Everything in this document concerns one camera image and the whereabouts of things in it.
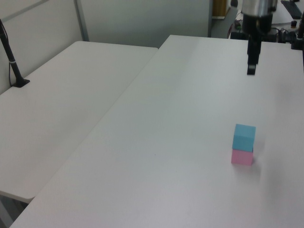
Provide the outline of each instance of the cyan cube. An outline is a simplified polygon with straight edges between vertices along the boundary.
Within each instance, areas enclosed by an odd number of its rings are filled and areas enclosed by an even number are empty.
[[[256,127],[236,124],[233,136],[232,149],[239,151],[253,151]]]

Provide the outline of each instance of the black pole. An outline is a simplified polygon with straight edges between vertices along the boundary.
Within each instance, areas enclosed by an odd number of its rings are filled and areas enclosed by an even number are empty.
[[[301,18],[301,21],[300,21],[300,25],[299,25],[299,31],[298,31],[298,36],[297,38],[298,39],[303,39],[303,34],[304,34],[304,12],[302,14],[302,18]]]
[[[20,74],[20,71],[19,71],[19,68],[17,66],[16,60],[14,58],[13,52],[10,49],[9,40],[7,38],[7,35],[6,35],[5,30],[4,30],[4,26],[2,24],[1,19],[0,19],[0,39],[1,39],[1,42],[2,42],[3,47],[5,49],[6,55],[8,56],[9,64],[11,65],[11,68],[13,69],[15,77],[16,77],[16,83],[13,84],[12,86],[21,88],[24,85],[26,85],[27,83],[29,83],[29,80],[24,79]]]

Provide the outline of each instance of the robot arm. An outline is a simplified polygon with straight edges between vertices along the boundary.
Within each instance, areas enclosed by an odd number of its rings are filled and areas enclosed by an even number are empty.
[[[230,5],[244,14],[242,29],[249,36],[247,74],[254,75],[261,52],[261,40],[271,29],[277,0],[231,0]]]

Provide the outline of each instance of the table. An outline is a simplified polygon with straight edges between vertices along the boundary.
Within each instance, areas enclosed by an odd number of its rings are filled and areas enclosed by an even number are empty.
[[[0,194],[29,203],[156,51],[76,42],[0,95]]]
[[[247,76],[246,50],[170,36],[12,228],[303,227],[302,52],[262,43]],[[237,123],[251,167],[230,163]]]

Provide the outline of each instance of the gray wall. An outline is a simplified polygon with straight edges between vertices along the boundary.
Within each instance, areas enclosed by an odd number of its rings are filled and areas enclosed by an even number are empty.
[[[23,77],[82,40],[73,0],[46,1],[3,24]],[[9,62],[0,43],[0,94],[9,89],[8,73]]]
[[[207,37],[211,0],[78,0],[93,42],[159,48],[169,35]]]

